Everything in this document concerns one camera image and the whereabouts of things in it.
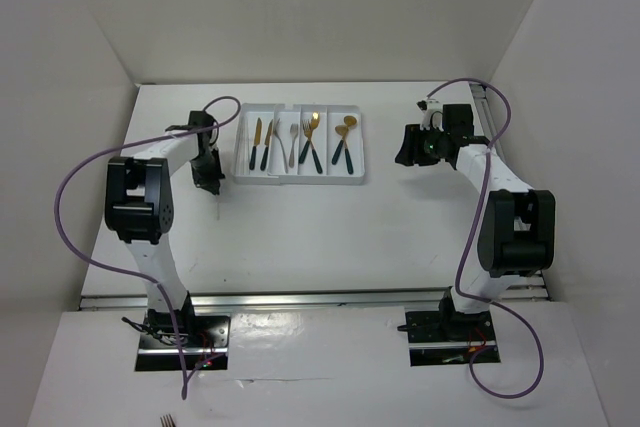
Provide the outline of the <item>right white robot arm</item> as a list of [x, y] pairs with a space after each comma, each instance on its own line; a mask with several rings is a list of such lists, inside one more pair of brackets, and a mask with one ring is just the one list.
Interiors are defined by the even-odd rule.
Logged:
[[480, 212], [463, 249], [464, 265], [441, 298], [428, 333], [437, 341], [482, 340], [489, 305], [520, 279], [549, 268], [554, 256], [554, 195], [519, 179], [474, 128], [468, 104], [418, 104], [419, 124], [405, 127], [396, 163], [448, 163], [479, 193]]

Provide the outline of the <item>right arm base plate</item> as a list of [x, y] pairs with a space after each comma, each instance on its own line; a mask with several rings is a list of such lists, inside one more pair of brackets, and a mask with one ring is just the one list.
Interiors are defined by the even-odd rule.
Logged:
[[406, 335], [412, 367], [500, 363], [496, 334], [489, 312], [452, 323], [436, 311], [409, 311], [397, 331]]

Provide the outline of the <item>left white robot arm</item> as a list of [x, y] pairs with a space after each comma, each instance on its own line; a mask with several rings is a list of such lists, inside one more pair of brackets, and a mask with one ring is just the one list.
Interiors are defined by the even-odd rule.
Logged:
[[185, 125], [167, 130], [167, 140], [133, 157], [116, 156], [107, 167], [106, 225], [126, 244], [146, 280], [148, 330], [176, 346], [193, 341], [202, 323], [169, 244], [175, 216], [171, 177], [188, 164], [197, 188], [220, 194], [225, 175], [211, 132], [215, 125], [210, 114], [192, 111]]

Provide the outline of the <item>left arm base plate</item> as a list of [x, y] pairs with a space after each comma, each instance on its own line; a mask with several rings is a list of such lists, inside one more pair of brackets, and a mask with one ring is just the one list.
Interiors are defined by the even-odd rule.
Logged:
[[195, 331], [182, 330], [176, 336], [170, 326], [152, 327], [147, 318], [133, 322], [122, 321], [139, 334], [135, 362], [136, 372], [180, 371], [177, 345], [181, 344], [188, 372], [198, 367], [202, 371], [221, 371], [228, 368], [228, 345], [231, 317], [207, 315], [196, 318]]

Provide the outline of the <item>white divided cutlery tray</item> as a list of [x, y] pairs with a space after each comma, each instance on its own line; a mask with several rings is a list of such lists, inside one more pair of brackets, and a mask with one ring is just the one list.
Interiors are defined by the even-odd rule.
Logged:
[[[312, 140], [318, 153], [323, 173], [318, 174], [314, 165], [311, 151], [306, 160], [300, 164], [299, 154], [305, 143], [301, 123], [311, 118], [313, 112], [320, 114], [319, 126], [314, 130]], [[357, 125], [349, 132], [347, 142], [353, 162], [354, 174], [347, 172], [344, 147], [336, 165], [331, 163], [331, 158], [338, 145], [340, 137], [335, 132], [335, 127], [344, 124], [345, 116], [354, 116]], [[232, 163], [232, 175], [239, 184], [308, 184], [308, 185], [358, 185], [365, 177], [365, 153], [364, 136], [362, 132], [363, 119], [360, 109], [355, 105], [318, 105], [318, 104], [250, 104], [246, 103], [240, 111], [239, 122], [243, 116], [248, 118], [249, 139], [251, 149], [254, 139], [254, 131], [258, 118], [262, 119], [261, 143], [258, 146], [255, 170], [247, 176], [236, 175], [236, 155], [238, 149], [238, 129], [235, 141], [234, 160]], [[264, 150], [264, 140], [269, 122], [281, 119], [279, 133], [284, 143], [287, 160], [289, 156], [291, 137], [289, 134], [292, 123], [299, 124], [299, 135], [295, 149], [295, 166], [289, 168], [288, 174], [284, 173], [282, 154], [277, 140], [271, 136], [268, 165], [266, 171], [260, 170], [261, 158]]]

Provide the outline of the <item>gold knife green handle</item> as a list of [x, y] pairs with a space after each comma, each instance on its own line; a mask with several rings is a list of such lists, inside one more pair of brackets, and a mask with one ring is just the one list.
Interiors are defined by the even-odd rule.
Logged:
[[250, 171], [255, 170], [256, 158], [257, 158], [257, 150], [258, 150], [258, 146], [261, 143], [261, 133], [262, 133], [262, 119], [258, 118], [257, 121], [256, 121], [253, 145], [252, 145], [251, 154], [250, 154], [250, 158], [249, 158], [249, 170]]
[[269, 125], [268, 125], [268, 128], [267, 128], [267, 133], [266, 133], [265, 140], [264, 140], [264, 150], [263, 150], [263, 154], [262, 154], [262, 158], [261, 158], [261, 164], [260, 164], [260, 170], [261, 171], [266, 171], [266, 169], [267, 169], [272, 130], [273, 130], [273, 120], [271, 120], [269, 122]]

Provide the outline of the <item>gold spoon green handle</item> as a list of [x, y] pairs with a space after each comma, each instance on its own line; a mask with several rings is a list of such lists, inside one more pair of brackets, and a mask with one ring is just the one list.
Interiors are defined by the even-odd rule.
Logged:
[[357, 119], [351, 115], [345, 116], [344, 124], [345, 124], [345, 130], [344, 130], [344, 133], [342, 134], [342, 141], [343, 141], [343, 147], [345, 152], [347, 172], [350, 175], [353, 175], [354, 167], [353, 167], [353, 162], [352, 162], [352, 158], [351, 158], [351, 154], [350, 154], [350, 150], [347, 142], [347, 137], [349, 132], [357, 125]]
[[344, 143], [345, 143], [345, 138], [349, 132], [349, 127], [342, 124], [342, 125], [338, 125], [335, 127], [335, 132], [336, 134], [340, 137], [340, 140], [338, 142], [338, 145], [334, 151], [334, 154], [331, 158], [331, 163], [333, 165], [336, 165], [339, 161], [342, 149], [344, 147]]

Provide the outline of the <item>gold fork green handle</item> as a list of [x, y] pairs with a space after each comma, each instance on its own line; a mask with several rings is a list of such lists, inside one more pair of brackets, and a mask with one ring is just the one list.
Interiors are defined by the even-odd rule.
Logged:
[[314, 130], [319, 126], [319, 123], [320, 114], [318, 112], [313, 112], [310, 119], [303, 120], [301, 123], [305, 143], [299, 154], [298, 161], [300, 164], [303, 164], [305, 162], [309, 150], [312, 149], [312, 135]]
[[309, 150], [309, 151], [311, 151], [311, 154], [312, 154], [312, 157], [313, 157], [313, 161], [314, 161], [314, 165], [315, 165], [315, 168], [316, 168], [316, 172], [318, 174], [322, 174], [323, 173], [322, 165], [321, 165], [321, 162], [320, 162], [320, 159], [319, 159], [319, 156], [318, 156], [318, 153], [316, 151], [316, 148], [315, 148], [314, 144], [312, 145], [312, 149]]

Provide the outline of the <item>fork tines at bottom edge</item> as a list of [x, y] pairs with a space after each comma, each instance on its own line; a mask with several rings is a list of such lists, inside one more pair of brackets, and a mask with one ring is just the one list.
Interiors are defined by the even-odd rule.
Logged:
[[176, 427], [175, 421], [170, 414], [162, 415], [160, 421], [162, 427]]

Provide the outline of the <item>silver fork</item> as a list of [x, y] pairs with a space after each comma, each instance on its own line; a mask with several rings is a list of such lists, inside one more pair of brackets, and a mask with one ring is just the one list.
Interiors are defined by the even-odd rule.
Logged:
[[284, 149], [284, 143], [283, 143], [283, 140], [282, 140], [282, 138], [280, 136], [280, 133], [279, 133], [280, 122], [281, 122], [281, 119], [279, 117], [277, 117], [275, 119], [275, 121], [274, 121], [273, 137], [277, 140], [278, 145], [280, 147], [280, 151], [281, 151], [281, 154], [282, 154], [282, 164], [283, 164], [284, 173], [288, 174], [288, 172], [289, 172], [288, 160], [287, 160], [286, 152], [285, 152], [285, 149]]
[[299, 135], [299, 124], [298, 123], [292, 123], [290, 126], [290, 130], [289, 130], [289, 134], [291, 137], [291, 144], [290, 144], [290, 150], [289, 150], [289, 156], [288, 156], [288, 167], [290, 169], [293, 169], [295, 166], [295, 149], [296, 149], [296, 142], [297, 142], [297, 138]]

